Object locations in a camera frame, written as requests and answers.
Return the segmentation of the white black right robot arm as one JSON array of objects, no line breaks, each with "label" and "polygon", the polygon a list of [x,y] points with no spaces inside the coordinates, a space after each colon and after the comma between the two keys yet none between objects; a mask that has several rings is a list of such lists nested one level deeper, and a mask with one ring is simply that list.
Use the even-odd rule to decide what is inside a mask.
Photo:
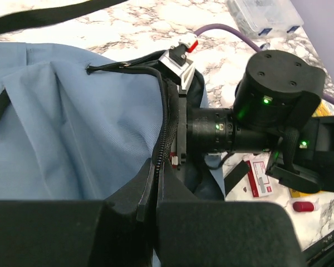
[{"label": "white black right robot arm", "polygon": [[170,159],[188,151],[268,153],[265,174],[313,194],[334,192],[334,116],[314,117],[325,72],[279,50],[254,54],[228,108],[190,108],[179,96],[179,125]]}]

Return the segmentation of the red cap glue stick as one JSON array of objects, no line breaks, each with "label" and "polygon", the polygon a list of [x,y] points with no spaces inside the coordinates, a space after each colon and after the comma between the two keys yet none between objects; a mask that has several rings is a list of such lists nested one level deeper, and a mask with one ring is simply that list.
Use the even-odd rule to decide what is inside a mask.
[{"label": "red cap glue stick", "polygon": [[318,203],[310,201],[296,201],[292,207],[295,212],[314,212],[320,209]]}]

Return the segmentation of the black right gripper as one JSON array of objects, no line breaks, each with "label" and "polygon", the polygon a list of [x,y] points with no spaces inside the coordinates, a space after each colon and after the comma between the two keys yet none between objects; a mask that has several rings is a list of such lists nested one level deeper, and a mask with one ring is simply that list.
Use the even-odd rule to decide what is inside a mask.
[{"label": "black right gripper", "polygon": [[186,90],[178,93],[178,116],[175,136],[171,145],[169,160],[173,168],[180,170],[186,163],[188,152],[202,155],[217,155],[226,152],[215,166],[218,170],[234,155],[236,140],[232,110],[224,108],[191,108],[187,102]]}]

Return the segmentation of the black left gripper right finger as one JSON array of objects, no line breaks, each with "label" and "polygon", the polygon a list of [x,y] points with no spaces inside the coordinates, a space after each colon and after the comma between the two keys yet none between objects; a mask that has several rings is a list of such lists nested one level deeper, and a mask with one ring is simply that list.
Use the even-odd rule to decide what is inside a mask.
[{"label": "black left gripper right finger", "polygon": [[156,253],[162,266],[305,266],[283,207],[272,202],[206,201],[160,170]]}]

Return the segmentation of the clear plastic organizer box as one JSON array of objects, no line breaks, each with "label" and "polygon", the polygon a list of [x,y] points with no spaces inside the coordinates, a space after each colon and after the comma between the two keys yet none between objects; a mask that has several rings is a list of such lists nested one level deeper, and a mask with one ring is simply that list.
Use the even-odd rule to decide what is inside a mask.
[{"label": "clear plastic organizer box", "polygon": [[289,0],[233,0],[225,5],[239,30],[249,38],[282,37],[303,26]]}]

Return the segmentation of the black metal base rail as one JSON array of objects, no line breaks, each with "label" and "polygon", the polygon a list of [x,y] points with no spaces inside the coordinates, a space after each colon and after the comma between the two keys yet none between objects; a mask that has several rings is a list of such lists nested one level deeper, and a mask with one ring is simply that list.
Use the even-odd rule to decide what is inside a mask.
[{"label": "black metal base rail", "polygon": [[334,230],[303,252],[309,267],[334,267]]}]

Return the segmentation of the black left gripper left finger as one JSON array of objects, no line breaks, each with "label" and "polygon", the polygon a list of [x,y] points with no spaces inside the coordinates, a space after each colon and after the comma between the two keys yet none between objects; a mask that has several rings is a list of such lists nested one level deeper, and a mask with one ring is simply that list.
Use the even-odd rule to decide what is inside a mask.
[{"label": "black left gripper left finger", "polygon": [[151,266],[154,165],[105,200],[0,201],[0,266]]}]

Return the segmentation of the red white small box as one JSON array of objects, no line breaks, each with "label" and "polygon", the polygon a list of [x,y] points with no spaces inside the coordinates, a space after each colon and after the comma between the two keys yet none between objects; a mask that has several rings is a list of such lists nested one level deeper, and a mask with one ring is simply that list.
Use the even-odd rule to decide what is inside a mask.
[{"label": "red white small box", "polygon": [[272,180],[266,175],[266,164],[262,160],[248,160],[245,162],[250,189],[254,198],[266,197],[273,194]]}]

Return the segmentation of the blue fabric backpack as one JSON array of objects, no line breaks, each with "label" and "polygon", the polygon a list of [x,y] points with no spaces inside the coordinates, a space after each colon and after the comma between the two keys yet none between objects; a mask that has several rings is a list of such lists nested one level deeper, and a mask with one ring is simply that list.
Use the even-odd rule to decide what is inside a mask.
[{"label": "blue fabric backpack", "polygon": [[151,160],[146,233],[157,254],[179,93],[159,63],[165,51],[112,62],[60,44],[0,43],[0,201],[105,200]]}]

